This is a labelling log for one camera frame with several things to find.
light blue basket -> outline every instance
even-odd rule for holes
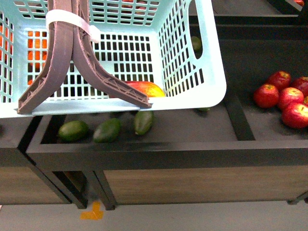
[[[101,42],[93,43],[93,49],[106,71],[121,80],[154,82],[166,93],[163,98],[150,98],[150,110],[211,107],[225,95],[226,81],[211,1],[196,0],[203,43],[199,59],[190,40],[190,3],[191,0],[89,2],[90,23],[102,32]],[[17,101],[28,81],[43,69],[47,11],[46,0],[0,1],[0,117],[21,116],[16,112]],[[130,110],[140,108],[120,99],[109,99],[85,82],[71,63],[61,88],[32,116]]]

basket handle hole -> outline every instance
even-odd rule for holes
[[[197,12],[196,10],[196,3],[195,1],[191,1],[189,5],[189,11],[194,11]],[[202,39],[201,39],[201,32],[200,32],[200,26],[199,26],[199,21],[198,21],[198,16],[193,16],[190,17],[189,20],[192,19],[193,22],[189,22],[189,32],[190,32],[190,39],[192,43],[192,49],[194,51],[194,55],[196,59],[199,59],[202,56],[203,52],[203,45],[202,45]]]

gray floor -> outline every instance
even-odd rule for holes
[[[82,211],[74,205],[7,205],[0,210],[0,231],[308,230],[304,202],[119,206],[97,221],[80,220]]]

red apple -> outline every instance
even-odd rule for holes
[[[291,87],[302,91],[305,97],[308,96],[308,77],[297,78],[292,82]]]
[[[254,101],[261,108],[274,107],[278,99],[278,89],[271,84],[263,84],[254,92]]]
[[[277,71],[267,79],[266,83],[274,85],[281,91],[290,86],[291,75],[285,71]]]
[[[290,103],[303,103],[304,95],[296,88],[285,88],[279,94],[279,100],[277,106],[280,110],[284,110]]]
[[[134,0],[122,0],[122,2],[134,2]],[[123,8],[133,8],[132,5],[123,5]]]
[[[308,107],[301,103],[291,103],[282,112],[282,122],[291,128],[308,126]]]
[[[303,0],[294,0],[298,5],[300,5],[300,6],[304,6],[305,5],[305,3],[304,3],[304,1]]]

white zip tie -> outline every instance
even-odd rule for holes
[[[53,22],[66,22],[76,25],[90,35],[91,41],[99,43],[101,41],[101,31],[94,25],[89,25],[83,18],[65,10],[51,10],[46,14],[46,27],[49,30],[49,24]]]

